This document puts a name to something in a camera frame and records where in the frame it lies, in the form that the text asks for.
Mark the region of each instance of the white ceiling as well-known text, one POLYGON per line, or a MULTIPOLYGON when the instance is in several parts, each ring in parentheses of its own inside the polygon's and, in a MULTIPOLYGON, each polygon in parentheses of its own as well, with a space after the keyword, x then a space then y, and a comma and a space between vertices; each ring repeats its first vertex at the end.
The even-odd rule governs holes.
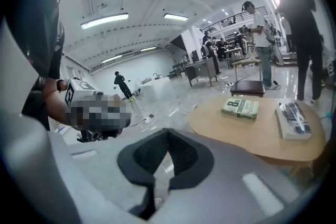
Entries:
POLYGON ((61 0, 60 19, 65 27, 64 54, 89 70, 102 60, 160 45, 183 29, 235 0, 61 0), (93 18, 127 12, 129 18, 82 30, 93 18), (165 13, 187 16, 186 22, 164 19, 165 13))

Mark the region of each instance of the chair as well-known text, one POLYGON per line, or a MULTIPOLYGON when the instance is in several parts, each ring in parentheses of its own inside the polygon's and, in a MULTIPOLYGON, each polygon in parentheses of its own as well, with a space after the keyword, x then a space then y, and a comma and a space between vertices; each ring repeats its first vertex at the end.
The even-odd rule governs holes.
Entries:
POLYGON ((235 69, 236 82, 230 89, 231 95, 253 95, 263 97, 265 94, 265 88, 261 80, 261 61, 258 59, 246 59, 235 62, 232 64, 235 69), (255 80, 240 80, 237 78, 237 65, 245 65, 249 63, 258 63, 259 64, 259 78, 260 81, 255 80))

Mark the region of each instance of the desk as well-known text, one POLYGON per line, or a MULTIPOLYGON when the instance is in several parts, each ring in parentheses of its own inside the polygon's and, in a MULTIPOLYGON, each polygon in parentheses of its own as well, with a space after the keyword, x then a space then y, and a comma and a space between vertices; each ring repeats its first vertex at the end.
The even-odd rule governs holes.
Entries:
POLYGON ((227 66, 228 66, 229 69, 230 69, 230 59, 231 59, 231 58, 229 58, 229 54, 234 54, 235 52, 240 53, 241 58, 242 59, 244 58, 243 57, 243 52, 241 51, 241 48, 236 48, 236 49, 225 51, 224 53, 226 54, 227 66))
POLYGON ((321 120, 305 103, 297 101, 312 136, 295 141, 281 138, 275 111, 279 102, 293 100, 244 96, 244 99, 259 101, 257 120, 253 122, 223 115, 220 109, 228 98, 209 99, 192 112, 190 126, 195 133, 242 147, 273 165, 307 166, 322 153, 325 140, 321 120))
POLYGON ((185 72, 187 74, 190 87, 193 85, 191 81, 197 77, 209 77, 210 86, 212 87, 212 78, 216 78, 216 70, 214 65, 214 60, 212 58, 201 60, 195 63, 190 63, 184 66, 185 72))

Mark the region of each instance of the white t-shirt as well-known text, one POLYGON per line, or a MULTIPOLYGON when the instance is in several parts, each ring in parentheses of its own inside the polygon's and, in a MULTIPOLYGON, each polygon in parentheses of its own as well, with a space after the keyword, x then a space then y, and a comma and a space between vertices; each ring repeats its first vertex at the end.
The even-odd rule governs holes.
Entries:
POLYGON ((291 35, 292 30, 290 29, 289 22, 284 18, 284 19, 282 19, 281 23, 282 23, 282 26, 285 30, 286 35, 291 35))
MULTIPOLYGON (((265 19, 264 17, 260 14, 260 12, 255 12, 253 15, 253 25, 252 28, 257 28, 257 26, 266 26, 265 19)), ((269 42, 267 40, 267 36, 262 31, 260 34, 259 33, 253 33, 253 38, 254 42, 256 44, 256 47, 268 47, 269 42)))

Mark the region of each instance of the book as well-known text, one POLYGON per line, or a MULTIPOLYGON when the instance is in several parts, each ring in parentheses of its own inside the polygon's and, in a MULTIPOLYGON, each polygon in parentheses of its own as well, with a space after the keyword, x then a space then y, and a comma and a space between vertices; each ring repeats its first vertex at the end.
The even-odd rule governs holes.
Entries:
POLYGON ((283 139, 308 139, 311 129, 297 102, 281 104, 276 108, 283 139))
POLYGON ((229 98, 226 100, 221 112, 237 118, 255 121, 258 115, 258 106, 258 101, 229 98))

